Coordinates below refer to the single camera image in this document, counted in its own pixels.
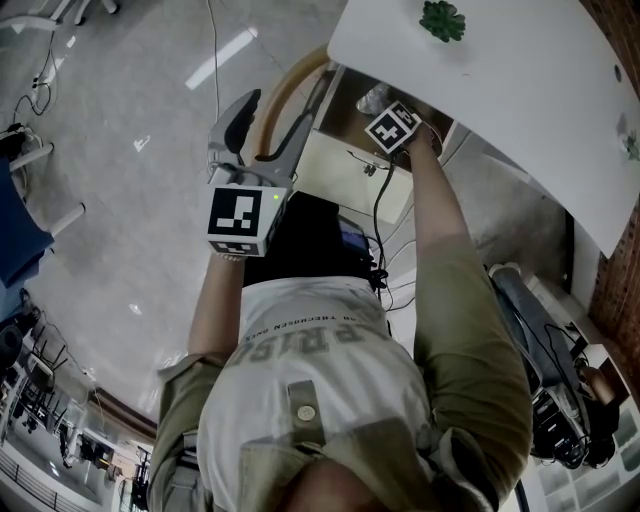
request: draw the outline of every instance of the hand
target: hand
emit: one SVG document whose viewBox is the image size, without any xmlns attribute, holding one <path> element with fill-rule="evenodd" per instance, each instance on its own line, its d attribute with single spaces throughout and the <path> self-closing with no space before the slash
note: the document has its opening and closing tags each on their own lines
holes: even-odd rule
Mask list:
<svg viewBox="0 0 640 512">
<path fill-rule="evenodd" d="M 433 149 L 434 139 L 435 136 L 433 135 L 431 129 L 425 123 L 420 123 L 420 126 L 413 134 L 413 137 L 411 137 L 411 139 L 409 139 L 406 144 L 407 150 L 411 152 L 412 147 L 425 146 L 425 149 L 427 151 L 433 152 L 435 154 L 435 151 Z"/>
</svg>

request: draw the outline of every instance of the brick wall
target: brick wall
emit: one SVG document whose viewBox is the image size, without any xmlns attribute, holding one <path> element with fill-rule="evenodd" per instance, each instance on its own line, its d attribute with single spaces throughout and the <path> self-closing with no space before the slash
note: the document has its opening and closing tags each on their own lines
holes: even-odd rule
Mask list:
<svg viewBox="0 0 640 512">
<path fill-rule="evenodd" d="M 618 54 L 640 97 L 640 0 L 581 0 Z M 613 256 L 600 257 L 589 316 L 609 337 L 640 392 L 640 218 L 638 204 Z"/>
</svg>

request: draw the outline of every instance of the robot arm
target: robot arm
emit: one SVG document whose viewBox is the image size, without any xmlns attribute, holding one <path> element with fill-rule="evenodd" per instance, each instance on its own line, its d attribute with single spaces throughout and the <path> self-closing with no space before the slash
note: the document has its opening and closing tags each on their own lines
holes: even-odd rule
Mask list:
<svg viewBox="0 0 640 512">
<path fill-rule="evenodd" d="M 265 256 L 293 190 L 293 175 L 313 126 L 306 110 L 277 151 L 244 165 L 240 150 L 258 108 L 260 90 L 238 99 L 209 133 L 211 213 L 207 239 L 218 253 Z"/>
</svg>

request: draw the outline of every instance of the man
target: man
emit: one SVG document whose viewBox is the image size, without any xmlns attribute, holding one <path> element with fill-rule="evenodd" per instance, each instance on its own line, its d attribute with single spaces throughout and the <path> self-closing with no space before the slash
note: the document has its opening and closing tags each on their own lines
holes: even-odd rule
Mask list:
<svg viewBox="0 0 640 512">
<path fill-rule="evenodd" d="M 317 209 L 290 206 L 247 275 L 211 257 L 189 355 L 162 372 L 150 510 L 497 510 L 507 498 L 531 445 L 524 369 L 426 128 L 408 150 L 415 362 L 327 233 L 287 258 L 322 231 Z M 313 229 L 293 236 L 287 218 L 304 215 Z"/>
</svg>

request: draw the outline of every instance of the concrete floor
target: concrete floor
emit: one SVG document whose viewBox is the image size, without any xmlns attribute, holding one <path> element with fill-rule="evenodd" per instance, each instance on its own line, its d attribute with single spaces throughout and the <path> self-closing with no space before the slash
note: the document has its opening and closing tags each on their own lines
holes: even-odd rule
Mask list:
<svg viewBox="0 0 640 512">
<path fill-rule="evenodd" d="M 268 94 L 285 70 L 328 41 L 346 3 L 211 1 L 219 48 L 253 34 L 220 67 L 222 109 L 251 88 Z M 46 224 L 79 201 L 87 206 L 28 289 L 97 384 L 153 418 L 155 370 L 184 354 L 209 255 L 201 190 L 214 80 L 194 90 L 185 82 L 212 57 L 213 35 L 206 0 L 121 3 L 110 16 L 94 2 L 81 27 L 66 17 L 53 43 L 54 108 L 38 118 L 26 103 L 20 109 L 18 119 L 55 144 L 48 160 L 29 169 L 35 218 Z M 24 12 L 25 4 L 9 0 L 0 17 Z M 49 37 L 0 34 L 3 129 L 42 67 Z M 284 126 L 308 90 L 293 98 Z M 552 200 L 486 162 L 459 158 L 447 172 L 488 263 L 515 259 L 551 277 L 561 273 L 564 217 Z M 411 240 L 412 222 L 409 215 L 390 240 L 388 258 Z M 384 226 L 383 238 L 391 229 Z M 414 265 L 411 252 L 392 273 Z"/>
</svg>

